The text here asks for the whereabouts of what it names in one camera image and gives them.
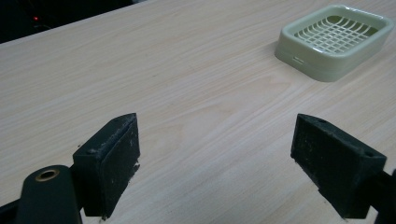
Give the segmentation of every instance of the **tabletop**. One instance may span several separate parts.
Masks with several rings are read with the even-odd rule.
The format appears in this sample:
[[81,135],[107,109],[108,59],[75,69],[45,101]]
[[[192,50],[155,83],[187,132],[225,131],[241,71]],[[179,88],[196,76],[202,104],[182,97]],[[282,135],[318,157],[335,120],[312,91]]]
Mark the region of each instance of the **tabletop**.
[[274,56],[283,26],[340,3],[396,20],[393,0],[148,0],[0,45],[0,204],[135,112],[141,166],[106,223],[374,223],[341,219],[290,147],[304,113],[396,168],[395,31],[333,83]]

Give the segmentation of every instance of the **soap dish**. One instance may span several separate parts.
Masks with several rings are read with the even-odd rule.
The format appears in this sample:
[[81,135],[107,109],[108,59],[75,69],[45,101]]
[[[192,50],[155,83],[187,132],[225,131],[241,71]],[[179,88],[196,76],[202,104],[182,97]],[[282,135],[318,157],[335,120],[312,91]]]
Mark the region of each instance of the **soap dish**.
[[336,81],[380,51],[393,22],[346,6],[328,6],[285,26],[275,56],[315,80]]

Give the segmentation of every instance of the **wooden table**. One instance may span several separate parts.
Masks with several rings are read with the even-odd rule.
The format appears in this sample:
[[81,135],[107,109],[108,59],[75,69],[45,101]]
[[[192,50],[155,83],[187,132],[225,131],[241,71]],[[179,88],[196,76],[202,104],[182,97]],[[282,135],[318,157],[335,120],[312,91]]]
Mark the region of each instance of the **wooden table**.
[[0,45],[0,203],[136,112],[141,167],[106,223],[346,223],[290,157],[295,119],[396,168],[396,33],[334,83],[274,56],[283,26],[336,3],[396,20],[393,0],[152,0]]

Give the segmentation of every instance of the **green soap dish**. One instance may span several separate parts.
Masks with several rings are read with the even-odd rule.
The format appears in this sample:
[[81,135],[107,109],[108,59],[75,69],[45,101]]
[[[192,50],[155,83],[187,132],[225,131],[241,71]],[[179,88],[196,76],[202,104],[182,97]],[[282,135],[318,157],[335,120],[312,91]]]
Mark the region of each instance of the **green soap dish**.
[[333,82],[380,51],[393,22],[346,6],[328,6],[285,26],[275,56],[315,80]]

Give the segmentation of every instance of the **plastic tray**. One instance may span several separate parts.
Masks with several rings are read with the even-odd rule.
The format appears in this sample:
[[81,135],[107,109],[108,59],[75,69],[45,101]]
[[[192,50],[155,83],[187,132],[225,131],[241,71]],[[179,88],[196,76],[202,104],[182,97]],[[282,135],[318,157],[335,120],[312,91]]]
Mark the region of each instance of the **plastic tray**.
[[393,28],[382,16],[328,6],[285,26],[276,57],[318,81],[336,81],[380,51]]

